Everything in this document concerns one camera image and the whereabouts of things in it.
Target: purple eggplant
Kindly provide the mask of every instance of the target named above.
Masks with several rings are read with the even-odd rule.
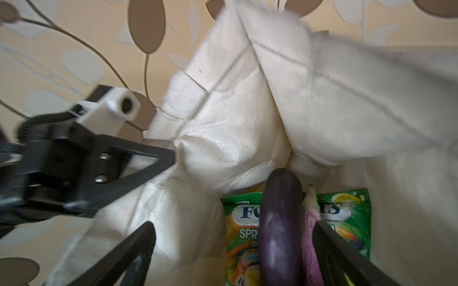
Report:
[[[302,186],[279,168],[267,179],[259,217],[261,286],[302,285]]]

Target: wallpaper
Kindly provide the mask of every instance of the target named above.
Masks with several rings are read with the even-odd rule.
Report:
[[[313,31],[367,45],[458,46],[456,0],[253,1],[295,13]],[[15,141],[25,118],[65,110],[103,84],[128,88],[141,100],[140,115],[120,134],[140,141],[169,78],[187,66],[223,6],[223,0],[0,1],[2,129]],[[17,285],[42,285],[90,221],[59,216],[18,227],[0,239],[0,276],[25,277]],[[8,265],[22,272],[14,276]]]

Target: white plastic bag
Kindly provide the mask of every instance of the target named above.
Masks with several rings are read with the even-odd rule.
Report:
[[[72,281],[144,221],[157,232],[145,285],[223,285],[219,197],[284,166],[319,192],[367,187],[371,261],[405,286],[453,285],[457,91],[291,14],[227,1],[151,123],[148,143],[169,142],[177,163],[102,209],[47,285]]]

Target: green candy package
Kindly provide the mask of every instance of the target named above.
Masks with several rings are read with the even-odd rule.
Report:
[[[371,199],[367,189],[317,194],[321,219],[367,259],[371,256]]]
[[[259,286],[261,192],[221,198],[226,216],[226,286]]]

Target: metal screw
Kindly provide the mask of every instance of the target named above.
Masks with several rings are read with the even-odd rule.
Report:
[[[106,183],[107,181],[108,178],[105,175],[98,175],[97,178],[95,178],[96,183]]]
[[[101,159],[101,160],[110,160],[110,159],[111,159],[111,155],[104,152],[104,153],[102,153],[102,154],[100,155],[100,159]]]

